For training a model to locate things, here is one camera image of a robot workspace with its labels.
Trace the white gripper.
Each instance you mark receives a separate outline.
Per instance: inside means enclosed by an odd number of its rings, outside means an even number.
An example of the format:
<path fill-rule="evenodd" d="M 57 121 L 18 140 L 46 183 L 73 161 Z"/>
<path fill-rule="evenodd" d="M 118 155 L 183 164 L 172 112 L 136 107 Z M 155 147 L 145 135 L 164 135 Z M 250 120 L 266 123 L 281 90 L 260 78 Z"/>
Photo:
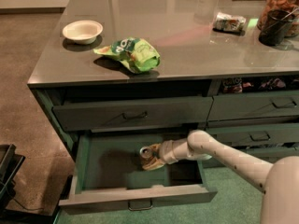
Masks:
<path fill-rule="evenodd" d="M 187 160 L 190 157 L 189 146 L 186 139 L 169 140 L 162 143 L 149 146 L 152 155 L 158 155 L 160 160 L 152 160 L 144 164 L 145 171 L 153 171 L 165 166 L 165 164 L 173 164 L 181 160 Z"/>

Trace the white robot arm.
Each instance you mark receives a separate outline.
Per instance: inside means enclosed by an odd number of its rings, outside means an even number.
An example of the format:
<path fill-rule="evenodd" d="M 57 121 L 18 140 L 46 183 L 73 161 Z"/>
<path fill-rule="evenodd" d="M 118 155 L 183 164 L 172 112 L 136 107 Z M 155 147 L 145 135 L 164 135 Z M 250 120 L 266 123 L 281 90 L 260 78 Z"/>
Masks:
<path fill-rule="evenodd" d="M 184 139 L 142 147 L 142 168 L 149 171 L 181 160 L 214 158 L 263 194 L 260 224 L 299 224 L 299 157 L 274 163 L 229 147 L 210 134 L 195 130 Z"/>

